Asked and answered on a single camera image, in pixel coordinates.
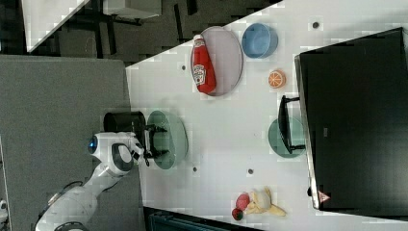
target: white table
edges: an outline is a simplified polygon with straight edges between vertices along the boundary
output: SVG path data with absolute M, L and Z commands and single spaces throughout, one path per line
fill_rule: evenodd
M 21 0 L 27 52 L 32 52 L 89 0 Z
M 320 23 L 316 30 L 315 21 Z M 408 29 L 408 2 L 285 0 L 225 28 L 241 40 L 254 22 L 276 29 L 278 48 L 267 59 L 245 58 L 242 78 L 226 96 L 213 98 L 195 88 L 191 41 L 127 68 L 133 110 L 146 116 L 156 109 L 179 115 L 190 145 L 186 161 L 176 169 L 140 166 L 143 205 L 262 230 L 406 230 L 408 223 L 313 209 L 306 194 L 306 156 L 286 160 L 276 155 L 268 144 L 268 127 L 277 118 L 281 96 L 297 95 L 295 55 L 399 26 Z M 288 77 L 280 90 L 268 85 L 268 74 L 276 68 Z M 291 105 L 293 116 L 300 118 L 299 105 Z M 247 174 L 249 168 L 253 175 Z M 271 188 L 273 203 L 287 216 L 233 220 L 231 211 L 240 192 L 263 186 Z

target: white plate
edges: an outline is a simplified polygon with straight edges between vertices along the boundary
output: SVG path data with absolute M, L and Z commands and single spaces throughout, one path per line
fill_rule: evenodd
M 201 36 L 207 45 L 217 80 L 216 89 L 208 95 L 223 95 L 231 91 L 241 77 L 243 57 L 240 42 L 232 32 L 222 27 L 210 27 L 203 31 Z M 191 74 L 193 60 L 191 50 Z

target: teal plate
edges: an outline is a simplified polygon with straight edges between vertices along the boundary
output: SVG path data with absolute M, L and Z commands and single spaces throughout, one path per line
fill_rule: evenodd
M 292 145 L 305 144 L 302 124 L 297 119 L 292 117 L 289 117 L 289 122 L 291 124 Z M 268 131 L 268 140 L 269 145 L 273 149 L 273 151 L 284 158 L 294 158 L 305 153 L 306 151 L 306 149 L 302 149 L 294 150 L 292 154 L 289 153 L 288 149 L 282 141 L 277 119 L 275 119 L 272 124 L 270 124 Z
M 189 148 L 183 122 L 171 113 L 154 111 L 150 114 L 147 124 L 167 130 L 166 133 L 156 133 L 153 137 L 157 150 L 168 150 L 166 154 L 154 159 L 156 165 L 161 169 L 177 166 L 186 157 Z

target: bottle cap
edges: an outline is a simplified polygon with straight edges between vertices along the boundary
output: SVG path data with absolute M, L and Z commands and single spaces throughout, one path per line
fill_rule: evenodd
M 194 36 L 194 38 L 193 38 L 194 40 L 197 40 L 197 39 L 203 39 L 203 37 L 201 36 L 201 35 L 196 35 L 196 36 Z

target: orange slice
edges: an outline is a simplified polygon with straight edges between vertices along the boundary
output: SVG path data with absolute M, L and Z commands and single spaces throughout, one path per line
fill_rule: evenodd
M 274 70 L 269 74 L 269 84 L 274 89 L 279 89 L 286 84 L 285 73 L 281 70 Z

